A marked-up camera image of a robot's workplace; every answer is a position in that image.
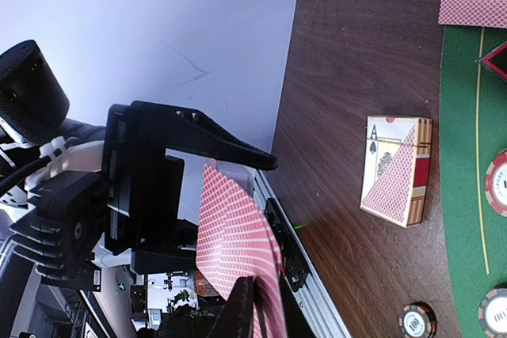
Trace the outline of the triangular black red dealer button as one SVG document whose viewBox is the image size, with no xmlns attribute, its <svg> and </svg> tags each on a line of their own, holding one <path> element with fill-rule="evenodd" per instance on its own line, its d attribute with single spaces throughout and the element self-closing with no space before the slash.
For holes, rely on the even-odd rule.
<svg viewBox="0 0 507 338">
<path fill-rule="evenodd" d="M 497 77 L 499 77 L 504 82 L 507 80 L 507 42 L 497 46 L 495 49 L 490 51 L 488 54 L 484 55 L 482 58 L 478 60 L 478 63 L 494 73 Z"/>
</svg>

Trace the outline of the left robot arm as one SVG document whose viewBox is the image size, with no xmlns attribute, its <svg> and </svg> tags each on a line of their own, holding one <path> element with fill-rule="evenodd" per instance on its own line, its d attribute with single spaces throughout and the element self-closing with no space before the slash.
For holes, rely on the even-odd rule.
<svg viewBox="0 0 507 338">
<path fill-rule="evenodd" d="M 69 101 L 34 40 L 1 56 L 1 127 L 40 157 L 1 182 L 23 185 L 26 214 L 11 227 L 14 252 L 53 280 L 97 258 L 164 249 L 191 268 L 196 227 L 177 216 L 185 163 L 180 151 L 260 170 L 275 156 L 191 108 L 134 101 L 111 106 L 105 126 L 67 118 Z"/>
</svg>

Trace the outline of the red playing card deck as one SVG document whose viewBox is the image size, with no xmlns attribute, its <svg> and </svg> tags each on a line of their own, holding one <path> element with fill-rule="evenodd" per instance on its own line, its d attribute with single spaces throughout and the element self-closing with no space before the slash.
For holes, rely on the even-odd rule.
<svg viewBox="0 0 507 338">
<path fill-rule="evenodd" d="M 281 265 L 280 247 L 261 208 L 236 181 L 205 165 L 197 269 L 224 299 L 238 278 L 254 278 L 268 337 L 288 335 L 279 286 Z"/>
</svg>

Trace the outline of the red chips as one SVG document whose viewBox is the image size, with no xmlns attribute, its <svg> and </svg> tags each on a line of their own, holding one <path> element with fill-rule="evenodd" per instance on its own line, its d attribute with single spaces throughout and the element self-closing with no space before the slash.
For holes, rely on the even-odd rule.
<svg viewBox="0 0 507 338">
<path fill-rule="evenodd" d="M 489 205 L 502 217 L 507 214 L 506 205 L 506 149 L 490 163 L 485 175 L 485 195 Z"/>
</svg>

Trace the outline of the black chips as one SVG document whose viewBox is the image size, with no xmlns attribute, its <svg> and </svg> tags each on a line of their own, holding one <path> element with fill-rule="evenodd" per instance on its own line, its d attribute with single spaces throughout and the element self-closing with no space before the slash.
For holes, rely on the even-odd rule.
<svg viewBox="0 0 507 338">
<path fill-rule="evenodd" d="M 506 338 L 506 284 L 491 289 L 478 308 L 478 321 L 487 337 Z"/>
</svg>

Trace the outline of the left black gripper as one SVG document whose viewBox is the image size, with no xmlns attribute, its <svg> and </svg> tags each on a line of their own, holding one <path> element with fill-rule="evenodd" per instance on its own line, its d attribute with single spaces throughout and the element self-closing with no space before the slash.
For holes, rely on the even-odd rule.
<svg viewBox="0 0 507 338">
<path fill-rule="evenodd" d="M 102 172 L 109 184 L 105 249 L 128 254 L 140 275 L 186 269 L 186 222 L 177 217 L 185 163 L 177 150 L 270 171 L 276 156 L 243 142 L 203 112 L 134 101 L 109 109 Z"/>
</svg>

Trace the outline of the black white chip stack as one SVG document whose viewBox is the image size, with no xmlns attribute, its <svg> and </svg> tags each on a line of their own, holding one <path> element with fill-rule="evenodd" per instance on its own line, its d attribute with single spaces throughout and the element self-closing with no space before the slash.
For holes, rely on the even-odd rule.
<svg viewBox="0 0 507 338">
<path fill-rule="evenodd" d="M 405 338 L 432 338 L 436 335 L 436 316 L 433 309 L 423 302 L 402 308 L 398 325 Z"/>
</svg>

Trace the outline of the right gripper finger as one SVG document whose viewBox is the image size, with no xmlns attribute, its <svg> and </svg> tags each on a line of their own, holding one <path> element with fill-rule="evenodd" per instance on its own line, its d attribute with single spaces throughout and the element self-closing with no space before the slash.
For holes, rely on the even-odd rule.
<svg viewBox="0 0 507 338">
<path fill-rule="evenodd" d="M 254 278 L 239 277 L 220 306 L 193 312 L 183 307 L 170 314 L 156 331 L 157 337 L 253 337 Z"/>
</svg>

